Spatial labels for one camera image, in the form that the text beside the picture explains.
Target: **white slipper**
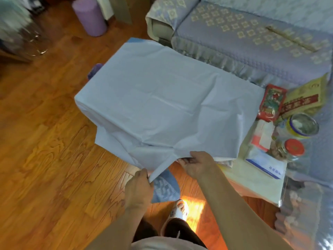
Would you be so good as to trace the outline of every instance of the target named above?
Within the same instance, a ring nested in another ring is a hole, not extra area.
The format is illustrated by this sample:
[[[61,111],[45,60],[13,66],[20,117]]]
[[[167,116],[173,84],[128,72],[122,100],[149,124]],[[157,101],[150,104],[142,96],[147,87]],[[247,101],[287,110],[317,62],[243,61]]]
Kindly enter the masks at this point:
[[[181,211],[181,207],[178,207],[179,203],[184,204],[184,212]],[[170,219],[180,218],[180,219],[186,221],[188,215],[189,215],[189,206],[187,205],[187,203],[182,199],[178,199],[177,201],[175,201],[175,203],[173,205],[173,208],[172,208],[172,210],[169,214],[169,217],[167,218],[167,220],[165,221],[165,223],[162,226],[161,233],[160,233],[161,236],[164,235],[164,229],[165,229],[165,227],[166,227],[166,225],[167,225],[167,223],[169,222]]]

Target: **foot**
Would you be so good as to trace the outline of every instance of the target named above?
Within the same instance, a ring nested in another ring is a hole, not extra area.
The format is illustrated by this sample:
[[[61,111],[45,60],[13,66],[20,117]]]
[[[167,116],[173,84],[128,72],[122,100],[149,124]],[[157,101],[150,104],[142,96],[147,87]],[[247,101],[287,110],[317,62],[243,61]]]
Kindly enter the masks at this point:
[[[182,199],[177,200],[173,205],[173,208],[170,212],[168,219],[165,221],[164,225],[162,226],[161,236],[164,235],[164,228],[166,227],[170,219],[180,218],[186,221],[188,214],[189,214],[189,207],[187,203]]]

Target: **white shirt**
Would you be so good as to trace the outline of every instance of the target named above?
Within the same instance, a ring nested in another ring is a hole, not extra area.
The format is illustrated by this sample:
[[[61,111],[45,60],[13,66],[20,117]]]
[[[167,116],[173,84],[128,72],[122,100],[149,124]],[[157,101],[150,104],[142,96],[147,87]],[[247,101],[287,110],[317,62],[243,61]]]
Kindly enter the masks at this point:
[[[151,237],[132,243],[131,250],[207,250],[187,240],[170,237]]]

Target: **red label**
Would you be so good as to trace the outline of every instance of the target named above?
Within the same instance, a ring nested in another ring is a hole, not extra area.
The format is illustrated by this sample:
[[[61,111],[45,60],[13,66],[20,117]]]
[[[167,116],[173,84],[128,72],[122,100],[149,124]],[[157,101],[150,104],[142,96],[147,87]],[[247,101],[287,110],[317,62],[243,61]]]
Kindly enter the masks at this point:
[[[296,101],[292,101],[288,104],[284,104],[281,110],[281,114],[284,114],[288,111],[291,111],[293,109],[297,109],[299,107],[302,107],[304,105],[312,104],[318,102],[319,95],[313,95],[309,97],[299,98]]]

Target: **couch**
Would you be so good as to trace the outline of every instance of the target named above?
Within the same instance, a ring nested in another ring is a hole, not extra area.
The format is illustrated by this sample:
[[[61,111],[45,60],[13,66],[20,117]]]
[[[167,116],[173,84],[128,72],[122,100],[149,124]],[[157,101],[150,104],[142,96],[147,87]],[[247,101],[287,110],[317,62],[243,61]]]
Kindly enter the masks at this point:
[[[328,100],[314,116],[319,133],[287,170],[294,184],[276,229],[294,249],[331,249],[333,0],[156,0],[146,21],[153,40],[261,87],[292,89],[328,73]]]

